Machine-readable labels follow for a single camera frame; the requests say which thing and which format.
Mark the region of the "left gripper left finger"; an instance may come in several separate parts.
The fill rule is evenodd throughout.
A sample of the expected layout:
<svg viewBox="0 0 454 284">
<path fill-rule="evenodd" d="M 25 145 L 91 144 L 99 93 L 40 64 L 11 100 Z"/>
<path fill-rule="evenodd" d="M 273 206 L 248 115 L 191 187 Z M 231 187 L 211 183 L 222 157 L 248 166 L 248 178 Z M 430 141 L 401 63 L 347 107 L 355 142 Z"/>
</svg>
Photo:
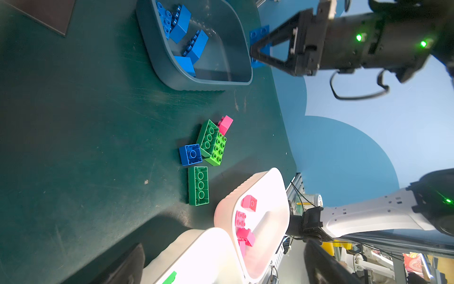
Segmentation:
<svg viewBox="0 0 454 284">
<path fill-rule="evenodd" d="M 140 284 L 144 263 L 143 245 L 136 243 L 97 276 L 91 284 Z"/>
</svg>

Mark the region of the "right white tray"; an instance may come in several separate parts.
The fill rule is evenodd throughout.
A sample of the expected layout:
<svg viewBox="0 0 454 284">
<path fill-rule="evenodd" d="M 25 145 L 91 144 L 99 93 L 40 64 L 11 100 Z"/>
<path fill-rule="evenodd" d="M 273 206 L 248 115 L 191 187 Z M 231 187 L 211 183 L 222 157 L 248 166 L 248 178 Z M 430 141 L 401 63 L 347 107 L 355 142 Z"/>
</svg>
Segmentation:
<svg viewBox="0 0 454 284">
<path fill-rule="evenodd" d="M 247 195 L 257 199 L 255 213 L 241 207 L 241 201 Z M 254 246 L 246 248 L 244 258 L 236 237 L 236 211 L 247 214 L 245 227 L 251 229 L 256 238 Z M 277 168 L 254 174 L 219 202 L 214 213 L 214 225 L 229 234 L 246 283 L 256 284 L 268 272 L 270 262 L 286 234 L 289 220 L 286 187 Z"/>
</svg>

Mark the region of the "left white tray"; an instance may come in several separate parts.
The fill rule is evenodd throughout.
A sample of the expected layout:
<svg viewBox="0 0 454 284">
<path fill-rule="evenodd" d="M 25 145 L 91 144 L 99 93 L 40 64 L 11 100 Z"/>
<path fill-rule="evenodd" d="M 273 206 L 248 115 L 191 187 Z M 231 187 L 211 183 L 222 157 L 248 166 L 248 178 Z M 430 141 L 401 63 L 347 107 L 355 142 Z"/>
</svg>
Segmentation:
<svg viewBox="0 0 454 284">
<path fill-rule="evenodd" d="M 142 284 L 162 284 L 173 271 L 174 284 L 244 284 L 235 247 L 221 228 L 188 230 L 143 270 Z"/>
</svg>

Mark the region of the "long blue lego brick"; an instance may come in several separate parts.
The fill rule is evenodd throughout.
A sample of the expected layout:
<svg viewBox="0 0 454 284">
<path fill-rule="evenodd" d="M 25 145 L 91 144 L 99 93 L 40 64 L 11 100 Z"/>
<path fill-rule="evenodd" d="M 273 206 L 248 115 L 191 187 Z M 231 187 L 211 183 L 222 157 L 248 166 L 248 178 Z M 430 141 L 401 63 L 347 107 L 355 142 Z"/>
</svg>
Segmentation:
<svg viewBox="0 0 454 284">
<path fill-rule="evenodd" d="M 172 13 L 164 8 L 161 2 L 156 1 L 157 8 L 158 8 L 158 15 L 160 17 L 160 20 L 163 25 L 163 30 L 164 30 L 164 35 L 166 36 L 166 39 L 170 38 L 170 33 L 173 29 L 172 27 L 172 21 L 173 21 L 173 16 Z"/>
</svg>

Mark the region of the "pink lego brick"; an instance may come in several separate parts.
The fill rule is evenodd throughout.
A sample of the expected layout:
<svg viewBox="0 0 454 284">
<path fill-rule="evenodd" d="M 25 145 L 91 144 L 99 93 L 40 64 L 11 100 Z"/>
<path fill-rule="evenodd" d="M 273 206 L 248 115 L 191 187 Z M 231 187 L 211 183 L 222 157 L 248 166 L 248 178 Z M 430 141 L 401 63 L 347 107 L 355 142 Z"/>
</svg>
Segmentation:
<svg viewBox="0 0 454 284">
<path fill-rule="evenodd" d="M 233 123 L 233 119 L 229 117 L 228 115 L 223 116 L 221 120 L 218 123 L 218 128 L 219 132 L 223 135 L 226 136 L 227 131 L 229 130 L 230 126 Z"/>
<path fill-rule="evenodd" d="M 239 228 L 236 236 L 239 241 L 244 241 L 246 246 L 253 247 L 255 244 L 256 238 L 251 229 Z"/>
<path fill-rule="evenodd" d="M 245 257 L 245 250 L 246 250 L 246 241 L 245 240 L 238 240 L 238 244 L 239 244 L 239 247 L 240 247 L 240 252 L 241 252 L 241 256 L 242 258 Z"/>
<path fill-rule="evenodd" d="M 248 212 L 255 213 L 257 210 L 257 199 L 254 198 L 252 195 L 247 195 L 241 201 L 241 207 Z"/>
<path fill-rule="evenodd" d="M 236 228 L 245 228 L 247 214 L 241 211 L 236 211 L 234 225 Z"/>
</svg>

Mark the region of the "small blue lego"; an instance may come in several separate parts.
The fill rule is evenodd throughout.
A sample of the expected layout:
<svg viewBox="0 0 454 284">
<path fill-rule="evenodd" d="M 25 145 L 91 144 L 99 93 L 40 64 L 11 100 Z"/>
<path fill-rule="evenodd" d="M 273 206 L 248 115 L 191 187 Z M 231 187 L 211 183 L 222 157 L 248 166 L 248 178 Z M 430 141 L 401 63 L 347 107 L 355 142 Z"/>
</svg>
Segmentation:
<svg viewBox="0 0 454 284">
<path fill-rule="evenodd" d="M 189 144 L 179 148 L 180 159 L 183 166 L 193 166 L 202 163 L 200 144 Z"/>
</svg>

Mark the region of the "white tray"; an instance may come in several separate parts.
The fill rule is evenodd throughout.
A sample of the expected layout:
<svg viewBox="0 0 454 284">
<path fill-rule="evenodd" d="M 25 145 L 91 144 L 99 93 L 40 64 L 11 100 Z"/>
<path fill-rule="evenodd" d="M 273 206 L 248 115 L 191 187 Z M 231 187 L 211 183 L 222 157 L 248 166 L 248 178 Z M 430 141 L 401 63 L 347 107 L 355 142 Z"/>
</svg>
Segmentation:
<svg viewBox="0 0 454 284">
<path fill-rule="evenodd" d="M 173 271 L 174 284 L 244 284 L 235 247 L 221 228 L 188 230 L 143 270 L 142 284 L 162 284 Z"/>
<path fill-rule="evenodd" d="M 247 195 L 257 199 L 255 213 L 241 207 L 241 201 Z M 246 248 L 244 258 L 236 237 L 236 211 L 247 214 L 245 227 L 251 229 L 256 238 L 254 246 Z M 214 225 L 229 234 L 246 283 L 256 284 L 268 272 L 270 262 L 286 234 L 289 220 L 286 187 L 277 168 L 254 174 L 219 202 L 214 213 Z"/>
</svg>

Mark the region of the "long dark green lego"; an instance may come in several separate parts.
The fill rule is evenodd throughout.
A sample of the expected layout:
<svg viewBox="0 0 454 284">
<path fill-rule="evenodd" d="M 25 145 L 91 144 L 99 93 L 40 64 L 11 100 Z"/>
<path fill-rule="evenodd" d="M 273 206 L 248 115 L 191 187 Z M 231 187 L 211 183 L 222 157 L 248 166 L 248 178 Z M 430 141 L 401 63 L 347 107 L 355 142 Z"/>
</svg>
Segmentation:
<svg viewBox="0 0 454 284">
<path fill-rule="evenodd" d="M 190 205 L 197 207 L 210 202 L 208 167 L 195 166 L 188 169 L 188 188 Z"/>
</svg>

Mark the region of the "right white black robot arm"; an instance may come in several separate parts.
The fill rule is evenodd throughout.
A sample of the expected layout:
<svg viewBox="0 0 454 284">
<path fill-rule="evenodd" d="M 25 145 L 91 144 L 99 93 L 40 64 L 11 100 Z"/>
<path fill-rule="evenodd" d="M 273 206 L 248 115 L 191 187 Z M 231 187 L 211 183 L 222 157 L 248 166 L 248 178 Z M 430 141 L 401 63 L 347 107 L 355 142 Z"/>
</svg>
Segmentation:
<svg viewBox="0 0 454 284">
<path fill-rule="evenodd" d="M 270 32 L 252 38 L 255 61 L 292 76 L 319 70 L 351 74 L 379 68 L 406 82 L 434 56 L 454 72 L 452 1 L 370 1 L 370 13 L 334 16 L 336 2 L 321 1 L 317 10 L 296 13 Z M 454 233 L 454 172 L 438 170 L 374 200 L 344 207 L 313 207 L 292 215 L 287 234 L 319 243 L 345 235 L 392 230 Z"/>
</svg>

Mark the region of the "dark green lego plate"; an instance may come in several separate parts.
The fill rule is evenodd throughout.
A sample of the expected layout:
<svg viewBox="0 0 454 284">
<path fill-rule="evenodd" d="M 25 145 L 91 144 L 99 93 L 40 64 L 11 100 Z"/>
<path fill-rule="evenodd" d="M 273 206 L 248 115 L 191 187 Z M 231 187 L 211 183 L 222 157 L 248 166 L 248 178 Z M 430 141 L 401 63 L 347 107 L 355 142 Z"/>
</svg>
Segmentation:
<svg viewBox="0 0 454 284">
<path fill-rule="evenodd" d="M 219 127 L 211 120 L 205 121 L 201 126 L 196 143 L 200 145 L 203 158 L 211 157 L 215 148 L 218 132 Z"/>
</svg>

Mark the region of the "long light green lego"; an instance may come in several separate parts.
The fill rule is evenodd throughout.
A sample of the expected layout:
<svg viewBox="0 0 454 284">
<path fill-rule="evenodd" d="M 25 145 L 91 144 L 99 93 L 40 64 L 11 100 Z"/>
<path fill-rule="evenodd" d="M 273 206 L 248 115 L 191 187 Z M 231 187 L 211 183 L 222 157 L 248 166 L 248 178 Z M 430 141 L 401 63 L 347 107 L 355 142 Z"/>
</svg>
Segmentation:
<svg viewBox="0 0 454 284">
<path fill-rule="evenodd" d="M 204 160 L 212 166 L 220 166 L 225 152 L 226 142 L 227 138 L 220 132 L 217 132 L 213 152 L 209 157 L 204 158 Z"/>
</svg>

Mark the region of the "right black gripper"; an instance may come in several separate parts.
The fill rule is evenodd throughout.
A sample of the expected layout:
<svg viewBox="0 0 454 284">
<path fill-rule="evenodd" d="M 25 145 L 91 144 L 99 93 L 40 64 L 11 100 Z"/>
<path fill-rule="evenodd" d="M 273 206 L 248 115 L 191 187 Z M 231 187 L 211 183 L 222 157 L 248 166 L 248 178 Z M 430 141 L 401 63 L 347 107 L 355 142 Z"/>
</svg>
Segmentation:
<svg viewBox="0 0 454 284">
<path fill-rule="evenodd" d="M 385 69 L 400 82 L 422 68 L 433 46 L 433 22 L 366 13 L 330 19 L 327 7 L 300 11 L 250 47 L 253 59 L 292 76 L 319 70 Z"/>
</svg>

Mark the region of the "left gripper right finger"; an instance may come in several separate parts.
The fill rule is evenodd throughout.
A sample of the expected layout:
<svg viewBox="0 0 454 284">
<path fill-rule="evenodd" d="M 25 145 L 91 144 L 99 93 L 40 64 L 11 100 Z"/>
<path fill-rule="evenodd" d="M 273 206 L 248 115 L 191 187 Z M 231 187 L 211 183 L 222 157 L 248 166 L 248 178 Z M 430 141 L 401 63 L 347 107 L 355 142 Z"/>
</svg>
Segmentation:
<svg viewBox="0 0 454 284">
<path fill-rule="evenodd" d="M 310 284 L 357 284 L 358 279 L 329 255 L 318 243 L 306 243 L 304 260 Z"/>
</svg>

